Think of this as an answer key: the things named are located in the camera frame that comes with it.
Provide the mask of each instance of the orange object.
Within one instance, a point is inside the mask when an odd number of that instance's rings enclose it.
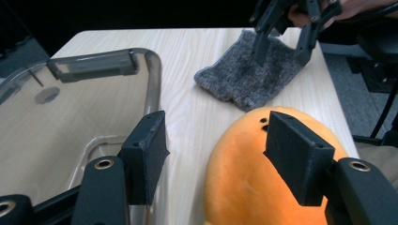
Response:
[[[327,224],[324,198],[320,207],[300,206],[267,157],[270,111],[296,117],[336,150],[346,153],[333,133],[303,112],[285,107],[264,107],[246,113],[217,142],[207,163],[205,224]]]

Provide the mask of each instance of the wooden table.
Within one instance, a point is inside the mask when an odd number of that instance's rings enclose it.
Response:
[[[211,66],[237,40],[242,29],[164,29],[86,31],[53,57],[147,48],[162,61],[161,110],[166,111],[166,159],[150,224],[202,224],[207,159],[223,132],[244,112],[198,87],[193,75]],[[282,41],[296,47],[298,29]],[[268,105],[306,112],[330,128],[348,155],[358,157],[319,46],[309,64]]]

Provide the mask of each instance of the gray towel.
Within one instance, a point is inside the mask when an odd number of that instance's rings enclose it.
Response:
[[[222,58],[194,75],[215,98],[234,102],[244,112],[265,106],[302,69],[294,50],[274,37],[269,38],[267,60],[260,67],[252,59],[254,39],[254,32],[243,30]]]

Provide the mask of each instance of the gray floor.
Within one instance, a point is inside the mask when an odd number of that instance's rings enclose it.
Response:
[[[330,46],[323,45],[322,49],[351,133],[368,137],[375,127],[388,95],[370,93],[361,75],[351,72],[345,60],[345,54],[361,55],[361,50],[347,49],[344,46],[341,48],[328,47]],[[0,59],[0,82],[2,78],[6,78],[7,75],[19,68],[26,68],[36,62],[48,59],[49,55],[33,38],[29,38],[26,42],[19,44],[17,50],[9,52],[6,58]],[[390,129],[390,123],[397,111],[398,99],[395,100],[383,128],[378,133],[378,138],[381,138]]]

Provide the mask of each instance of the clear plastic tray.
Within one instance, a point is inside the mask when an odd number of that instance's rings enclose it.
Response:
[[[161,60],[129,49],[51,59],[0,84],[0,196],[36,205],[80,184],[92,159],[116,155],[157,111]]]

